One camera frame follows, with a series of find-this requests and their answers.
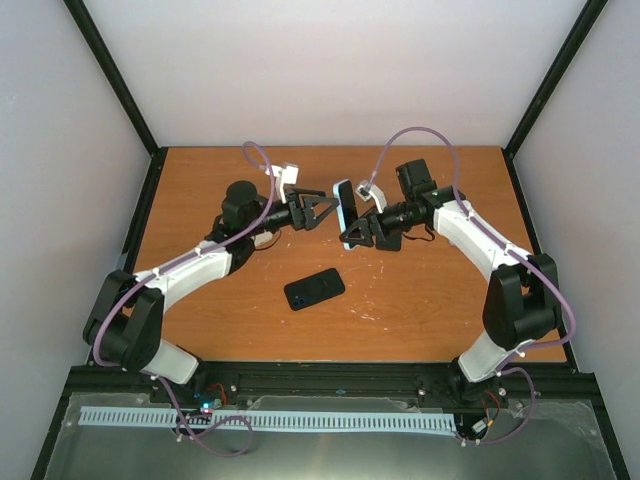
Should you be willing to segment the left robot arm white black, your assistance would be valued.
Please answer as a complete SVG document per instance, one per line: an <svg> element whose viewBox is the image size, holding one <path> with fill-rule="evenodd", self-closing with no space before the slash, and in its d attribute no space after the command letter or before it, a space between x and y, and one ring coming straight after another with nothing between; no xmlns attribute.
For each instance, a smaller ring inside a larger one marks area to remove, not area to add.
<svg viewBox="0 0 640 480"><path fill-rule="evenodd" d="M211 232L194 248L150 270L110 273L83 331L94 362L163 377L184 401L201 400L208 378L197 370L194 354L163 339L164 315L241 268L269 235L284 227L313 230L339 205L322 191L285 187L282 192L274 201L259 195L253 183L237 181L227 188Z"/></svg>

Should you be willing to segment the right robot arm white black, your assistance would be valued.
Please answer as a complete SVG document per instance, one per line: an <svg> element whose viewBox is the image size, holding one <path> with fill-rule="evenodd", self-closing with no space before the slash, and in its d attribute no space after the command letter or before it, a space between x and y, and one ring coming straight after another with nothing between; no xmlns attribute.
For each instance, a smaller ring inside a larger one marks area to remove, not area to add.
<svg viewBox="0 0 640 480"><path fill-rule="evenodd" d="M557 268L548 255L532 255L510 243L475 213L462 193L438 186L424 160L397 167L396 176L404 199L393 205L375 185L334 184L340 240L348 249L398 251L404 235L422 225L458 248L482 274L488 284L483 331L452 361L448 373L452 399L468 403L502 366L558 328L560 302L552 292L558 285Z"/></svg>

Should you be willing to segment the light blue phone case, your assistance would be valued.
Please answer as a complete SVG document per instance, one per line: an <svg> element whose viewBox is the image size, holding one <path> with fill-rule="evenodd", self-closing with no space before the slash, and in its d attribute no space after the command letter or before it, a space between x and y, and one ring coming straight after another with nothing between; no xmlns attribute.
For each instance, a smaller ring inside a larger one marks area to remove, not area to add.
<svg viewBox="0 0 640 480"><path fill-rule="evenodd" d="M336 212L340 233L343 234L358 219L352 182L348 179L336 182L333 185L333 195L339 203Z"/></svg>

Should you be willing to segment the black smartphone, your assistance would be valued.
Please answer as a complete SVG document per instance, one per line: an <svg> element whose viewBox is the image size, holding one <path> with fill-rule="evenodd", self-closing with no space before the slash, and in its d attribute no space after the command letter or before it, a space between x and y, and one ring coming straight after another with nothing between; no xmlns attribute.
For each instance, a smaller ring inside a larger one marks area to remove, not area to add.
<svg viewBox="0 0 640 480"><path fill-rule="evenodd" d="M375 247L382 251L400 251L402 247L402 232L391 231L386 234L378 234L375 238Z"/></svg>

